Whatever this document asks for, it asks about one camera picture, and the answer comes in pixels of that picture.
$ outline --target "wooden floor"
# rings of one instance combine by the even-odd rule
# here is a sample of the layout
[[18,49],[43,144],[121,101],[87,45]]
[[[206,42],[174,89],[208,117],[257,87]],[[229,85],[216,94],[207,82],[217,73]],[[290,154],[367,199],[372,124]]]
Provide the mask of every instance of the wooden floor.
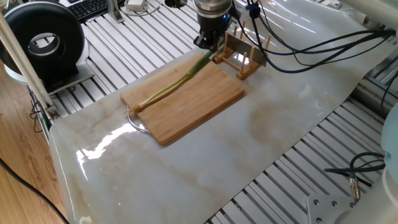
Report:
[[[34,132],[27,87],[12,81],[0,62],[0,157],[65,214],[49,145]],[[33,192],[0,168],[0,224],[62,223]]]

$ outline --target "metal bracket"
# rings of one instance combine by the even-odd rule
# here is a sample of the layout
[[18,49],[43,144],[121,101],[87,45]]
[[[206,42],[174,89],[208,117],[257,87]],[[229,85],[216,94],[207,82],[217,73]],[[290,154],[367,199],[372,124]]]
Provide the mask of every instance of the metal bracket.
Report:
[[48,107],[45,110],[50,115],[50,117],[53,119],[53,121],[55,121],[56,119],[61,118],[61,116],[58,114],[58,111],[55,108],[55,106]]
[[310,195],[307,199],[309,224],[335,224],[355,203],[352,197]]
[[107,0],[109,6],[109,14],[118,23],[124,22],[122,15],[120,14],[118,0]]

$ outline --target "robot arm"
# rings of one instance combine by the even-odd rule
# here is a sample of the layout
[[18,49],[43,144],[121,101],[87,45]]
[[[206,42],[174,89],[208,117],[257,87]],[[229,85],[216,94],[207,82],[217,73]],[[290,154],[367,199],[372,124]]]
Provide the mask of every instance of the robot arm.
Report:
[[[202,49],[213,49],[228,28],[231,17],[239,19],[232,0],[194,0],[200,35],[193,41]],[[187,0],[166,0],[168,7],[181,8]]]

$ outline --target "cable bundle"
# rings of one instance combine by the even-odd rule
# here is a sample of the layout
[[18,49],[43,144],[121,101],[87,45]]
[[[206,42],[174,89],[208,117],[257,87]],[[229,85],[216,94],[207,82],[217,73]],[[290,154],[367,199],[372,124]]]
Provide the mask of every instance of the cable bundle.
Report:
[[[232,3],[233,3],[234,9],[236,10],[236,6],[235,6],[234,1],[232,1]],[[271,27],[270,27],[270,25],[269,25],[269,23],[268,23],[268,20],[267,20],[266,13],[265,13],[265,11],[264,11],[264,7],[262,6],[262,4],[261,4],[260,1],[257,1],[256,3],[254,3],[253,0],[247,0],[247,3],[248,3],[248,5],[246,6],[246,9],[249,10],[249,15],[250,15],[251,20],[252,20],[252,23],[253,23],[253,28],[254,28],[254,32],[255,32],[255,34],[256,34],[257,42],[255,42],[254,40],[252,40],[252,38],[250,38],[250,37],[247,35],[247,33],[246,33],[246,32],[244,31],[244,29],[243,29],[243,26],[242,26],[241,22],[238,20],[239,26],[241,27],[241,30],[242,30],[243,34],[244,34],[256,47],[258,47],[258,48],[260,49],[260,51],[261,51],[263,57],[265,58],[265,60],[267,61],[267,63],[269,63],[274,69],[276,69],[276,70],[278,70],[278,71],[280,71],[280,72],[283,72],[283,73],[300,73],[300,72],[306,72],[306,71],[309,71],[309,70],[311,70],[311,69],[313,69],[313,68],[316,68],[316,67],[318,67],[318,66],[320,66],[320,65],[324,65],[324,64],[332,63],[332,62],[338,62],[338,61],[341,61],[341,60],[346,60],[346,59],[349,59],[349,58],[352,58],[352,57],[361,55],[361,54],[363,54],[363,53],[366,53],[366,52],[368,52],[368,51],[374,49],[374,48],[377,47],[378,45],[382,44],[385,40],[382,40],[380,43],[378,43],[377,45],[375,45],[374,47],[372,47],[372,48],[370,48],[370,49],[365,50],[364,52],[358,53],[358,54],[356,54],[356,55],[352,55],[352,56],[350,56],[350,57],[346,57],[346,58],[342,58],[342,59],[338,59],[338,60],[332,60],[333,58],[335,58],[335,57],[341,55],[342,53],[346,52],[347,50],[353,48],[354,46],[356,46],[356,45],[358,45],[358,44],[361,44],[361,43],[363,43],[363,42],[366,42],[366,41],[369,41],[369,40],[373,40],[373,39],[376,39],[376,38],[379,38],[379,37],[390,37],[390,36],[392,36],[392,35],[395,35],[395,33],[396,33],[394,30],[363,30],[363,31],[353,32],[352,34],[343,35],[343,36],[341,36],[341,37],[337,37],[337,38],[334,38],[334,39],[331,39],[331,40],[322,42],[322,43],[320,43],[320,44],[317,44],[317,45],[314,45],[314,46],[311,46],[311,47],[307,47],[306,49],[298,50],[298,49],[295,49],[295,48],[291,47],[290,45],[286,44],[286,43],[285,43],[285,42],[284,42],[272,29],[271,29]],[[263,13],[264,13],[265,21],[264,21],[264,19],[261,17],[261,15],[260,15],[260,13],[259,13],[259,12],[260,12],[259,4],[260,4],[261,7],[262,7],[262,11],[263,11]],[[260,40],[259,32],[258,32],[258,29],[257,29],[257,24],[256,24],[256,19],[257,19],[257,18],[260,19],[260,21],[262,22],[263,26],[270,32],[270,34],[271,34],[278,42],[280,42],[283,46],[287,47],[287,48],[288,48],[289,50],[291,50],[292,52],[290,52],[290,53],[278,53],[278,52],[273,52],[273,51],[264,49],[264,48],[262,47],[262,45],[261,45],[261,40]],[[325,50],[313,50],[313,51],[310,51],[310,50],[312,50],[312,49],[314,49],[314,48],[316,48],[316,47],[319,47],[319,46],[322,46],[322,45],[325,45],[325,44],[329,44],[329,43],[334,42],[334,41],[336,41],[336,40],[345,39],[345,38],[347,38],[347,37],[352,37],[352,36],[359,35],[359,34],[369,34],[369,35],[367,35],[366,37],[363,37],[363,38],[361,38],[361,39],[359,39],[359,40],[357,40],[357,41],[354,41],[354,42],[352,42],[352,43],[344,44],[344,45],[341,45],[341,46],[338,46],[338,47],[333,47],[333,48],[325,49]],[[301,62],[298,60],[297,56],[296,56],[297,54],[321,54],[321,53],[332,52],[332,51],[336,51],[336,50],[339,50],[339,51],[337,51],[337,52],[334,53],[333,55],[331,55],[331,56],[329,56],[329,57],[323,59],[322,61],[320,61],[320,62],[318,62],[318,63],[316,63],[316,64],[313,64],[313,65],[307,65],[307,64],[301,63]],[[279,67],[278,67],[277,65],[275,65],[274,63],[272,63],[271,60],[268,58],[266,52],[268,52],[268,53],[270,53],[270,54],[280,55],[280,56],[293,55],[293,56],[295,57],[296,61],[297,61],[299,64],[304,65],[304,66],[307,66],[307,68],[303,68],[303,69],[299,69],[299,70],[284,70],[284,69],[282,69],[282,68],[279,68]]]

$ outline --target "white pole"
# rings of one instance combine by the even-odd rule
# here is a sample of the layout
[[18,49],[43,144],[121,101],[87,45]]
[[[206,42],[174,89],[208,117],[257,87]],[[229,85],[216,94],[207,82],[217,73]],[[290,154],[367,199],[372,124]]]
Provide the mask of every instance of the white pole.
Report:
[[18,40],[16,39],[14,33],[2,14],[0,16],[0,41],[14,60],[19,71],[21,71],[23,76],[26,78],[29,86],[35,93],[41,105],[45,109],[52,107],[53,102],[50,99],[49,94],[45,90],[43,84],[40,82],[36,71],[33,69],[32,64],[30,64],[29,59],[26,57],[25,52],[23,51],[21,45],[19,45]]

